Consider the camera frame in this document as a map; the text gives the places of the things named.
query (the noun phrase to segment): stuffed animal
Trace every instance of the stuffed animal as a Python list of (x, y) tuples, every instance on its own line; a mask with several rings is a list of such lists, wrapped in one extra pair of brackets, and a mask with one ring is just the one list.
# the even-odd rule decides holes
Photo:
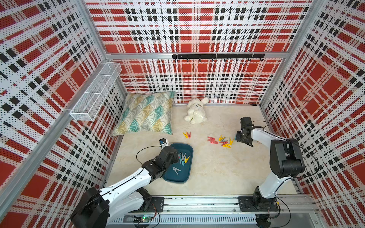
[(199, 124), (201, 122), (207, 121), (205, 116), (205, 111), (203, 106), (209, 102), (209, 98), (203, 98), (199, 100), (197, 98), (189, 101), (188, 103), (188, 115), (184, 117), (184, 120), (192, 124)]

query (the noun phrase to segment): wire mesh basket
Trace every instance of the wire mesh basket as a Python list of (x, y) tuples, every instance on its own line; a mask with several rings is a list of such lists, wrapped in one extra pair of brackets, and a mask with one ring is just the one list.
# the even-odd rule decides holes
[(72, 109), (71, 116), (75, 120), (93, 121), (121, 71), (119, 63), (104, 63), (101, 71)]

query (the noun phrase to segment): red plaid pattern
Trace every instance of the red plaid pattern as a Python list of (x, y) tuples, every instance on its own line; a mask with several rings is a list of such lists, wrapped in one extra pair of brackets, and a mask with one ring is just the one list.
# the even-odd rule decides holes
[(212, 103), (258, 104), (281, 59), (118, 60), (128, 92), (176, 91), (175, 103), (209, 97)]
[[(299, 182), (329, 227), (365, 221), (364, 12), (358, 1), (326, 1), (263, 107), (277, 134), (297, 138), (318, 159), (318, 174)], [(304, 158), (306, 174), (318, 170)]]
[(287, 51), (312, 1), (86, 0), (109, 53)]
[[(101, 62), (73, 0), (0, 1), (0, 188)], [(62, 227), (82, 193), (103, 185), (121, 113), (116, 88), (93, 122), (71, 121), (0, 227)]]

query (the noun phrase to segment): patterned pillow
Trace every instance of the patterned pillow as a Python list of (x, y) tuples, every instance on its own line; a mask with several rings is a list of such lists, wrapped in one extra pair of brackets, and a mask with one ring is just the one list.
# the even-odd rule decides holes
[(175, 94), (175, 91), (153, 94), (128, 93), (122, 116), (112, 136), (138, 131), (172, 135), (171, 108)]

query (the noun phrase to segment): marble floor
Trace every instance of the marble floor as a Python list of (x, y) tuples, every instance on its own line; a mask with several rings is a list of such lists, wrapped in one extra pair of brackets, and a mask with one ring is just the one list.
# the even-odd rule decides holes
[[(211, 144), (207, 136), (216, 139), (222, 134), (235, 138), (241, 126), (239, 119), (250, 116), (252, 121), (264, 120), (259, 106), (207, 106), (204, 107), (208, 121), (192, 125), (183, 120), (186, 107), (173, 107), (173, 135), (156, 132), (137, 132), (124, 135), (123, 141), (112, 167), (107, 185), (112, 185), (129, 176), (141, 165), (136, 153), (148, 146), (159, 145), (159, 139), (166, 138), (169, 143), (186, 143), (193, 147), (194, 156), (190, 178), (184, 184), (171, 183), (162, 178), (145, 188), (151, 195), (231, 195), (252, 194), (270, 172), (269, 149), (257, 141), (254, 147), (234, 141), (232, 148)], [(255, 122), (266, 126), (264, 122)], [(191, 132), (186, 139), (183, 131)], [(160, 153), (160, 148), (152, 147), (141, 151), (138, 159), (143, 163)], [(284, 184), (279, 194), (296, 194), (291, 182)]]

